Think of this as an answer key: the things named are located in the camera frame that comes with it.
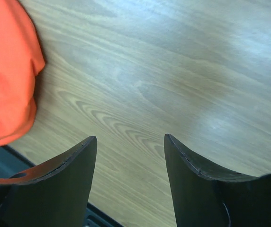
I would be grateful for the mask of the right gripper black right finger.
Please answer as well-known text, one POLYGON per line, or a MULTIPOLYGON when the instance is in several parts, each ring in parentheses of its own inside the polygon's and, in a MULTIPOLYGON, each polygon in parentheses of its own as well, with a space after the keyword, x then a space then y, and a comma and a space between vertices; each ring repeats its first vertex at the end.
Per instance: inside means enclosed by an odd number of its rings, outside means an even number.
POLYGON ((164 136, 164 154, 179 227, 271 227, 271 174, 222 167, 164 136))

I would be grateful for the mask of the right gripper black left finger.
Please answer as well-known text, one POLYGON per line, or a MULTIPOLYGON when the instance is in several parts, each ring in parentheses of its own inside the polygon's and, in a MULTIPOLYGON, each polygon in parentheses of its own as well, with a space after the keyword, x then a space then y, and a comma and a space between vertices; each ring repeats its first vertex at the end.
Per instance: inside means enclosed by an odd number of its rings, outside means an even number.
POLYGON ((0 178, 0 227, 81 227, 92 186, 97 138, 10 178, 0 178))

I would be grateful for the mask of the orange t shirt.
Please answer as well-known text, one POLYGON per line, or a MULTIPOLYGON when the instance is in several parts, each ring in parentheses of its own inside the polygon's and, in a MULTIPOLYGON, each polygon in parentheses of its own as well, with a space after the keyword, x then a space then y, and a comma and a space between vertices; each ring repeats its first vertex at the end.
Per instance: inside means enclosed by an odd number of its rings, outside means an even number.
POLYGON ((44 66, 31 18, 17 0, 0 0, 0 146, 33 126, 36 77, 44 66))

